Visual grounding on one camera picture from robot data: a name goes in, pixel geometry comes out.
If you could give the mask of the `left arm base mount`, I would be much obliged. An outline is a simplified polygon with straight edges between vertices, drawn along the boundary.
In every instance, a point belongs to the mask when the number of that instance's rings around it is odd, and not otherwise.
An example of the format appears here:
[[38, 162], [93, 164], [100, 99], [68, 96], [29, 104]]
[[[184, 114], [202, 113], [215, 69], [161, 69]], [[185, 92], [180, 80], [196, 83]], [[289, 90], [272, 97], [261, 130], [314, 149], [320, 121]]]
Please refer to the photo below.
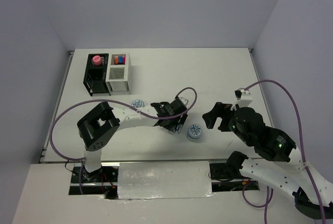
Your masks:
[[101, 172], [88, 178], [82, 172], [81, 185], [79, 184], [79, 172], [81, 166], [75, 165], [71, 172], [69, 195], [99, 195], [107, 200], [118, 199], [118, 166], [102, 166]]

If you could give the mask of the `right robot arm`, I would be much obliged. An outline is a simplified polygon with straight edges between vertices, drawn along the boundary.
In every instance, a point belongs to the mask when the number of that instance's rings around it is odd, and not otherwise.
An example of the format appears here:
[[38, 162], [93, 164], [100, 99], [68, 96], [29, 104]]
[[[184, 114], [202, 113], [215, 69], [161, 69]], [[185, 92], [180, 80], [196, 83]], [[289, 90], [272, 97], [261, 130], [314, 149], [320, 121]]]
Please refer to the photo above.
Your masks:
[[294, 200], [296, 209], [309, 218], [332, 219], [332, 183], [302, 160], [300, 149], [288, 134], [267, 126], [263, 117], [250, 107], [217, 102], [202, 117], [208, 129], [221, 118], [218, 130], [232, 132], [261, 158], [282, 169], [282, 172], [273, 171], [234, 151], [226, 161], [230, 177], [248, 177], [283, 192]]

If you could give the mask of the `blue white jar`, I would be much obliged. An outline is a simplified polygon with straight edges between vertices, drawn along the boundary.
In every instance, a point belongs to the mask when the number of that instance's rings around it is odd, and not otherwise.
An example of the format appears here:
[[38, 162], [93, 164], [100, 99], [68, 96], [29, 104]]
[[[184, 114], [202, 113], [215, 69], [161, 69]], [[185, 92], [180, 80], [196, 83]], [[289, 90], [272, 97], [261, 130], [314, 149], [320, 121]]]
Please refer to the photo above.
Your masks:
[[141, 99], [135, 99], [132, 101], [131, 106], [134, 108], [141, 108], [145, 106], [145, 103]]
[[191, 124], [187, 130], [187, 138], [190, 141], [197, 142], [202, 135], [202, 128], [199, 124]]

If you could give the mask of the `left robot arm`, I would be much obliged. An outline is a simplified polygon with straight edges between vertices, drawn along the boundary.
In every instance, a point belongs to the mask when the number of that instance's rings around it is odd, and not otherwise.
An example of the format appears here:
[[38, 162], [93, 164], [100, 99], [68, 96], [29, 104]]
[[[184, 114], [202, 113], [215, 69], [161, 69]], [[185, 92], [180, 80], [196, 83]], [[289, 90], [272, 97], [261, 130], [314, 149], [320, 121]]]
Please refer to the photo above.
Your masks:
[[101, 102], [77, 122], [79, 136], [85, 145], [83, 177], [95, 182], [103, 169], [101, 150], [112, 136], [124, 129], [135, 127], [162, 127], [179, 133], [186, 121], [188, 100], [177, 97], [172, 102], [151, 103], [136, 110], [112, 108]]

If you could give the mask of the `pink capped bottle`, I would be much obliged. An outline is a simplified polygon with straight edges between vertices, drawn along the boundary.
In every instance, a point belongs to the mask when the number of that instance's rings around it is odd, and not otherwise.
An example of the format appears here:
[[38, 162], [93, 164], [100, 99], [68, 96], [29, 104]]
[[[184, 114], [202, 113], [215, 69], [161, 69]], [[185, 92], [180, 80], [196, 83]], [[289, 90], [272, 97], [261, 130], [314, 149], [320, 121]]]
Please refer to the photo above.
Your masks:
[[93, 56], [92, 57], [92, 62], [95, 66], [99, 66], [99, 65], [103, 64], [103, 60], [102, 60], [101, 56], [99, 56], [99, 55]]

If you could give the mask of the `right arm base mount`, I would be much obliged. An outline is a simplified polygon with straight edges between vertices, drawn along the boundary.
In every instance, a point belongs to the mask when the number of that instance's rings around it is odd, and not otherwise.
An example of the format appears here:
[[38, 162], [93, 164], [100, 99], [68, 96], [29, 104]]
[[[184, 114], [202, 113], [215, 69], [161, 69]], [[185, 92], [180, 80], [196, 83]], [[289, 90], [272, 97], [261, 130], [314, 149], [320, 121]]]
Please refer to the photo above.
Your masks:
[[238, 151], [232, 152], [224, 162], [209, 163], [208, 176], [211, 179], [212, 192], [257, 191], [257, 181], [240, 174], [241, 164], [248, 157]]

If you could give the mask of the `clear blue spray bottle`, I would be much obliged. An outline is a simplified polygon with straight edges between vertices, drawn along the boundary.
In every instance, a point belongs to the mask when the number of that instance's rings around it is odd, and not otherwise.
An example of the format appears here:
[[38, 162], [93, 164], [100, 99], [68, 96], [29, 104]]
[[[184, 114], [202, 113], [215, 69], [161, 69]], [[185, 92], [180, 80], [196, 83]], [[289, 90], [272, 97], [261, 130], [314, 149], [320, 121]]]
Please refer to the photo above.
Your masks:
[[176, 124], [169, 127], [169, 132], [171, 134], [180, 134], [180, 132], [182, 131], [183, 126], [184, 126], [183, 123], [176, 123]]

